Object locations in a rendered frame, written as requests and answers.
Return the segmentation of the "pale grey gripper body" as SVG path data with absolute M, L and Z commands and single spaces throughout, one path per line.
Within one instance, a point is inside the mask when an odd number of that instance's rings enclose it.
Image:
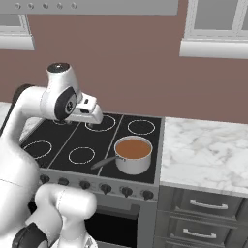
M 91 113 L 82 113 L 79 108 L 66 118 L 67 121 L 100 124 L 104 116 L 99 105 L 96 105 Z

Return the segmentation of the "black hob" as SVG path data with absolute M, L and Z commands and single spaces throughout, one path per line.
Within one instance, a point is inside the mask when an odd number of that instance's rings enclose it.
M 64 177 L 69 183 L 87 177 L 113 178 L 152 184 L 155 178 L 157 151 L 162 119 L 160 117 L 134 116 L 108 113 L 100 124 L 58 123 L 44 120 L 22 142 L 21 147 L 35 158 L 41 174 L 50 182 Z M 153 145 L 150 168 L 140 175 L 120 171 L 114 162 L 99 170 L 91 166 L 114 155 L 114 144 L 127 136 L 140 136 Z

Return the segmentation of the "grey oven door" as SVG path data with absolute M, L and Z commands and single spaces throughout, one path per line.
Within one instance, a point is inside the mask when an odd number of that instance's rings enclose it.
M 99 248 L 137 248 L 139 216 L 136 204 L 128 209 L 98 206 L 85 226 Z

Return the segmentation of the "grey extractor hood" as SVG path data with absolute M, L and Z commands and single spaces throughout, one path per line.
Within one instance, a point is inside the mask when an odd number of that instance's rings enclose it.
M 176 16 L 179 0 L 0 0 L 0 14 Z

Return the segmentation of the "brown hot chocolate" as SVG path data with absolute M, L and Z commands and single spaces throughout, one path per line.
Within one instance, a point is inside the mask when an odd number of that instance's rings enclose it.
M 127 159 L 140 159 L 146 157 L 151 146 L 140 139 L 126 139 L 116 145 L 116 152 Z

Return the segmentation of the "white framed window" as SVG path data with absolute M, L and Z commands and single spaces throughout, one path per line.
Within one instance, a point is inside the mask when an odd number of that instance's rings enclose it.
M 0 14 L 0 49 L 35 49 L 27 15 Z
M 188 0 L 179 55 L 248 59 L 248 0 Z

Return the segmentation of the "grey oven range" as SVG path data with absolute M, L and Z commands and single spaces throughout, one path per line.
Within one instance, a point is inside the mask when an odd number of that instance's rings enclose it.
M 69 183 L 68 185 L 82 189 L 79 185 L 80 181 L 88 181 L 90 183 L 90 188 L 86 190 L 96 195 L 98 200 L 98 206 L 128 209 L 132 204 L 139 205 L 140 212 L 138 219 L 137 248 L 152 248 L 155 227 L 156 204 L 158 200 L 159 190 L 159 170 L 157 169 L 157 165 L 161 161 L 161 140 L 163 138 L 163 135 L 161 133 L 162 130 L 163 119 L 161 124 L 160 139 L 157 151 L 155 178 L 152 184 L 121 179 L 115 180 L 113 178 L 105 177 L 97 179 L 91 176 L 78 180 L 74 183 Z M 100 189 L 102 184 L 108 184 L 111 187 L 111 191 L 106 195 Z M 121 189 L 123 187 L 131 188 L 133 190 L 133 194 L 126 198 L 121 192 Z M 151 200 L 145 200 L 143 198 L 142 193 L 145 190 L 151 191 L 154 194 Z

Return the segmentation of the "grey drawer front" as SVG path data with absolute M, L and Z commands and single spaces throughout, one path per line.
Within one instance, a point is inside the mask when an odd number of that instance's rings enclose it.
M 227 210 L 217 210 L 217 209 L 198 207 L 191 205 L 190 200 L 196 200 L 197 202 L 214 204 L 214 205 L 226 204 L 229 208 Z M 215 215 L 224 218 L 235 218 L 238 209 L 241 205 L 241 202 L 242 202 L 242 198 L 239 197 L 206 193 L 202 191 L 184 190 L 178 207 L 182 210 L 190 210 L 194 212 Z
M 206 239 L 194 237 L 183 233 L 183 229 L 190 232 L 211 234 L 216 233 L 216 239 Z M 170 220 L 170 236 L 185 240 L 193 240 L 197 242 L 210 243 L 214 245 L 223 245 L 228 238 L 232 228 L 226 225 L 213 224 L 209 222 L 200 222 L 191 219 L 172 218 Z

